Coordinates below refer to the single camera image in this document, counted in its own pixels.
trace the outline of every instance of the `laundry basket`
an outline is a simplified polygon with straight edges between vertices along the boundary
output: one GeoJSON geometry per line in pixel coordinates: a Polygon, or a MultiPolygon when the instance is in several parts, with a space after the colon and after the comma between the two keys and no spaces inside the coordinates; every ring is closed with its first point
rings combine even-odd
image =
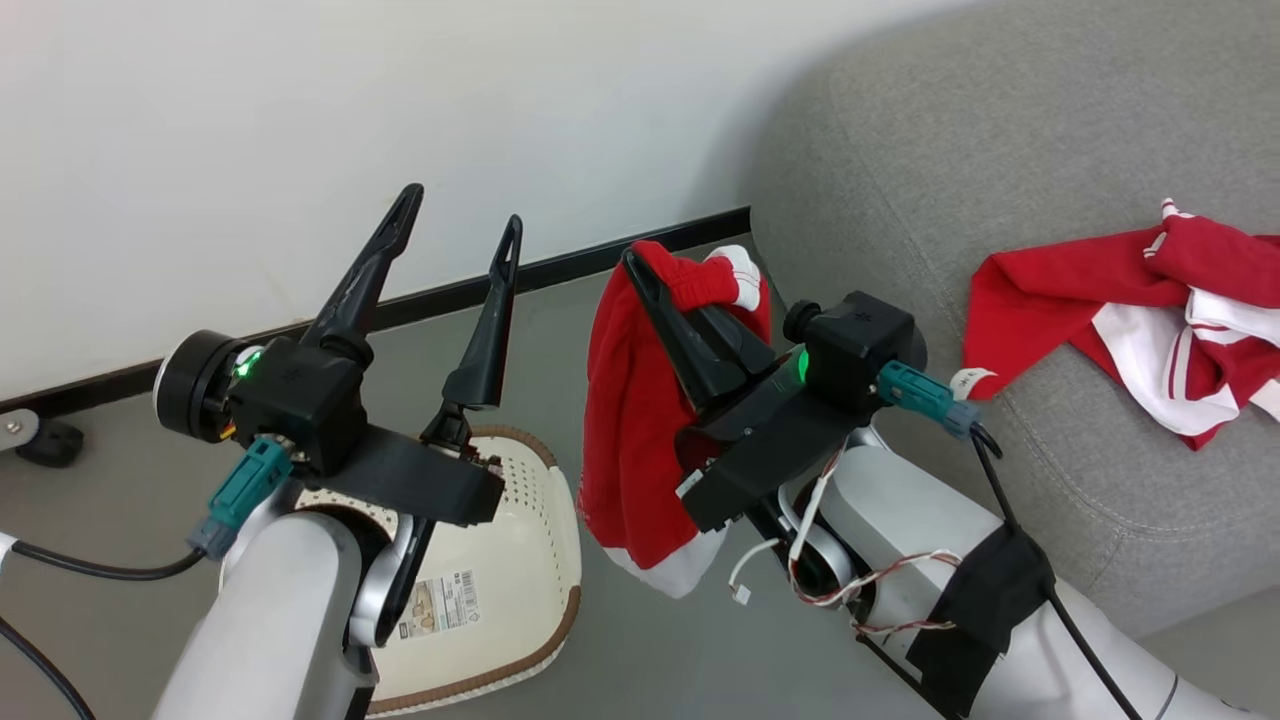
{"type": "MultiPolygon", "coordinates": [[[[577,616],[577,518],[556,457],[509,427],[475,428],[472,443],[483,457],[502,459],[498,514],[470,528],[436,525],[404,616],[387,647],[374,651],[380,680],[369,717],[439,707],[532,678],[559,655],[577,616]]],[[[305,492],[297,507],[335,503],[365,511],[394,537],[394,512],[330,491],[305,492]]]]}

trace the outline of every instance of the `green led light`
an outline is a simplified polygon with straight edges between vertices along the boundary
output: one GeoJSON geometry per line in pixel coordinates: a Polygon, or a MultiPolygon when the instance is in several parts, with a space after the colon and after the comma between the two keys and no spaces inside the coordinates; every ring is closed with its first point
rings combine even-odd
{"type": "Polygon", "coordinates": [[[248,375],[248,372],[253,369],[253,363],[257,363],[257,359],[261,357],[261,356],[262,356],[262,351],[259,350],[253,355],[250,355],[248,357],[246,357],[243,363],[241,363],[239,365],[236,365],[236,377],[237,378],[243,378],[243,377],[248,375]]]}

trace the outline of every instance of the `white wall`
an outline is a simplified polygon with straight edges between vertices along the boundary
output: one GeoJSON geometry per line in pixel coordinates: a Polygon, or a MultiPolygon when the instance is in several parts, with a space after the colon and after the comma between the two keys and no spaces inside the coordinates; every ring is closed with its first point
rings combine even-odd
{"type": "Polygon", "coordinates": [[[786,85],[959,0],[0,0],[0,398],[746,202],[786,85]]]}

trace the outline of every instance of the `barcode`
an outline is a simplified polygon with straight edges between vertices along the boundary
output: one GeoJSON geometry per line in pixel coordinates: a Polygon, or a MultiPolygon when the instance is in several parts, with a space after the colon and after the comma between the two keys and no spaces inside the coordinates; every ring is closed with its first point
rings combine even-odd
{"type": "Polygon", "coordinates": [[[476,579],[471,570],[462,573],[462,602],[467,607],[476,606],[476,579]]]}

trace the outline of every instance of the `sofa cushion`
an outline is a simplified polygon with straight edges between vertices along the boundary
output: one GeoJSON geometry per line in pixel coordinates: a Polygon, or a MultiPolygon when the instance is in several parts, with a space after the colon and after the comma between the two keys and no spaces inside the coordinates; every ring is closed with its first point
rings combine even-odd
{"type": "MultiPolygon", "coordinates": [[[[812,73],[762,145],[755,242],[787,301],[863,290],[960,368],[992,252],[1157,224],[1172,197],[1280,231],[1277,5],[992,3],[861,42],[812,73]]],[[[881,414],[895,448],[993,506],[972,448],[881,414]]],[[[1280,580],[1280,427],[1245,410],[1201,452],[1060,348],[988,409],[1019,519],[1059,574],[1142,634],[1280,580]]]]}

